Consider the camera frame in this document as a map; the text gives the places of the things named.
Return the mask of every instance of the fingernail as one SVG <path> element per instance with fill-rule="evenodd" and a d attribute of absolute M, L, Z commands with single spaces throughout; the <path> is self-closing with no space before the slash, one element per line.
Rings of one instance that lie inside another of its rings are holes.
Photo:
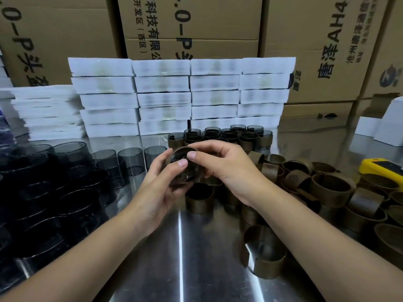
<path fill-rule="evenodd" d="M 187 153 L 187 157 L 191 160 L 193 160 L 196 157 L 196 152 L 195 151 L 190 151 Z"/>
<path fill-rule="evenodd" d="M 178 161 L 178 165 L 180 167 L 185 167 L 187 165 L 187 160 L 186 159 L 181 159 Z"/>

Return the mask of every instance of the stainless steel table surface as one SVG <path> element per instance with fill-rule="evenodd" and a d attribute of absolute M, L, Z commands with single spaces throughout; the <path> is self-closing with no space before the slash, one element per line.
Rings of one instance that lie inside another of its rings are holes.
<path fill-rule="evenodd" d="M 354 119 L 301 118 L 282 120 L 271 148 L 287 159 L 303 156 L 332 164 L 355 176 L 364 158 L 382 157 L 402 164 L 403 147 L 392 147 L 354 135 Z M 167 135 L 84 139 L 90 152 L 165 145 Z M 52 145 L 73 140 L 47 141 Z M 121 211 L 135 194 L 142 177 L 119 192 L 107 210 Z M 254 276 L 239 261 L 239 216 L 216 203 L 214 212 L 193 215 L 179 201 L 161 226 L 144 239 L 121 264 L 95 301 L 323 301 L 295 260 L 287 260 L 276 279 Z"/>

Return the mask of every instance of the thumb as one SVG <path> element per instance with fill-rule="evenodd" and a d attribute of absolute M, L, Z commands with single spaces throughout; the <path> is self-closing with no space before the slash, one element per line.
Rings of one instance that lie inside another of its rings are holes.
<path fill-rule="evenodd" d="M 222 170 L 222 164 L 224 163 L 223 158 L 209 155 L 201 151 L 190 151 L 187 153 L 187 158 L 196 164 L 204 166 L 216 175 L 219 175 Z"/>
<path fill-rule="evenodd" d="M 155 179 L 156 187 L 166 190 L 166 188 L 169 186 L 169 183 L 171 183 L 176 176 L 184 171 L 184 169 L 187 167 L 187 164 L 188 162 L 186 159 L 181 159 L 177 162 L 168 164 L 167 167 L 165 167 Z"/>

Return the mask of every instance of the hand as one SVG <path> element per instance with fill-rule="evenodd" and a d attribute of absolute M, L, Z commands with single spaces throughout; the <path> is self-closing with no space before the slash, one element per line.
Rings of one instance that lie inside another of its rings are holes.
<path fill-rule="evenodd" d="M 187 158 L 204 166 L 206 177 L 214 175 L 223 181 L 235 197 L 246 205 L 253 207 L 251 199 L 258 187 L 270 184 L 239 145 L 210 140 L 189 146 L 199 152 L 190 151 Z M 206 152 L 216 152 L 221 158 Z"/>
<path fill-rule="evenodd" d="M 189 183 L 176 190 L 169 187 L 169 183 L 187 167 L 187 160 L 182 159 L 170 163 L 161 171 L 162 163 L 172 152 L 173 149 L 170 148 L 155 158 L 143 183 L 127 207 L 136 214 L 136 217 L 141 218 L 146 236 L 158 228 L 175 200 L 182 197 L 193 186 L 193 183 Z"/>

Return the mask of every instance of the person's right hand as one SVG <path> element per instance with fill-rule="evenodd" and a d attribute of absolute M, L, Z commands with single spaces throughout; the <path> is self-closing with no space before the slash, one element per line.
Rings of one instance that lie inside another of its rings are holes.
<path fill-rule="evenodd" d="M 187 158 L 207 169 L 207 176 L 215 176 L 225 183 L 244 204 L 254 207 L 254 195 L 260 187 L 271 184 L 236 144 L 218 140 L 189 145 L 199 151 L 190 151 Z M 219 157 L 208 154 L 218 153 Z"/>

